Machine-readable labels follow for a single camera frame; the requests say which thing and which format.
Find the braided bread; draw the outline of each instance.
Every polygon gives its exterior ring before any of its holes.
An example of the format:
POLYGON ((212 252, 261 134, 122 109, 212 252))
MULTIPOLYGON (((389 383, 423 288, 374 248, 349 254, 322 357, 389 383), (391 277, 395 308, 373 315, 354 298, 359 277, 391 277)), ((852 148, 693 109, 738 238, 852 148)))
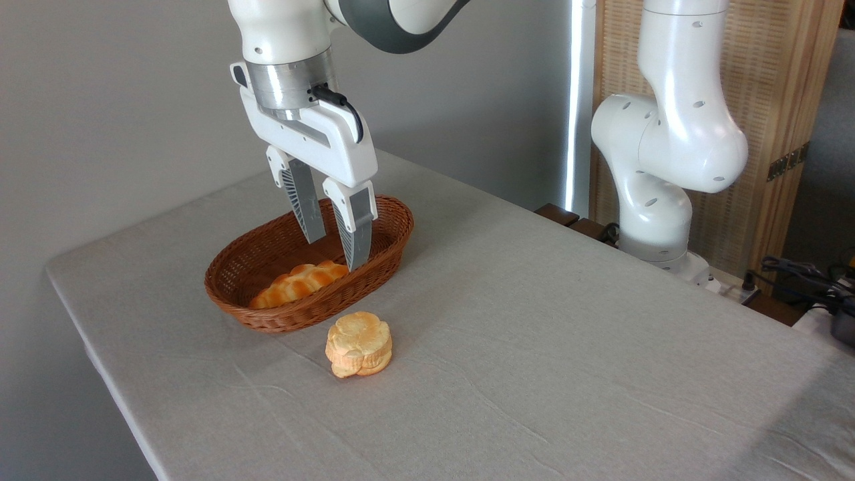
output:
POLYGON ((328 286, 348 273, 347 266, 325 260, 318 265, 301 264, 283 274, 269 288, 250 301, 250 309, 269 309, 302 299, 316 290, 328 286))

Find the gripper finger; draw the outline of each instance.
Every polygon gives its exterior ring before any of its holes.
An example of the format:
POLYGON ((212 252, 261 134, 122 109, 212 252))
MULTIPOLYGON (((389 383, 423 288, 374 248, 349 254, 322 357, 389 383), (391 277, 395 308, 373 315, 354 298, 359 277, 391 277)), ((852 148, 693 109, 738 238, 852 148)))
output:
POLYGON ((371 253, 371 221, 377 218, 374 186, 366 181, 347 187, 333 178, 324 183, 324 193, 333 201, 341 246, 352 272, 365 264, 371 253))
POLYGON ((327 230, 323 225, 311 167, 273 146, 268 147, 267 154, 276 186, 284 187, 288 193, 288 200, 306 240, 310 244, 318 241, 327 235, 327 230))

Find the wooden panel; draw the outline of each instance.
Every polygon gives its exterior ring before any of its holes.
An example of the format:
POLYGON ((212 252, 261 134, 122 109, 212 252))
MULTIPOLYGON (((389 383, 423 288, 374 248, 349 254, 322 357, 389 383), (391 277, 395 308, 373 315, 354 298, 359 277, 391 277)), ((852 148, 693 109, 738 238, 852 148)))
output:
MULTIPOLYGON (((651 95, 636 61, 641 2, 604 0, 598 30, 598 99, 651 95)), ((731 0, 722 48, 722 88, 748 138, 748 165, 718 194, 690 192, 689 248, 741 276, 766 253, 780 254, 801 168, 767 182, 769 166, 802 146, 816 117, 842 0, 731 0)), ((617 220, 614 182, 592 160, 592 218, 617 220)))

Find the round bread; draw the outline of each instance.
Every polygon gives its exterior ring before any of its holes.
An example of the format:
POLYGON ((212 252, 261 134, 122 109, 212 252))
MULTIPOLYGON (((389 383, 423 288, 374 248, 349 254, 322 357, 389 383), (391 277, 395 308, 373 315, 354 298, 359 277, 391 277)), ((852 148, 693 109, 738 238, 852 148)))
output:
POLYGON ((380 372, 392 358, 389 324, 370 312, 348 314, 329 329, 326 353, 336 377, 380 372))

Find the wooden block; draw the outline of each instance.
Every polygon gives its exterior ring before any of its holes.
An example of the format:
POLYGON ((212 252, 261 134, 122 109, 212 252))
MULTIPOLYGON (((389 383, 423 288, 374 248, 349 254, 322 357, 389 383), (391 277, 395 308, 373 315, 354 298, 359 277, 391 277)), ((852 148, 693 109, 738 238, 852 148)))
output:
POLYGON ((591 219, 580 219, 571 225, 570 228, 580 234, 596 239, 597 241, 603 239, 603 235, 605 234, 605 226, 600 225, 591 219))
POLYGON ((578 214, 567 212, 555 204, 544 205, 537 211, 534 211, 534 213, 539 216, 546 217, 553 222, 560 223, 564 227, 569 227, 571 224, 579 220, 578 214))
POLYGON ((781 324, 793 327, 799 319, 805 314, 803 311, 795 307, 785 304, 768 295, 756 296, 747 304, 748 308, 759 312, 766 317, 773 318, 781 324))

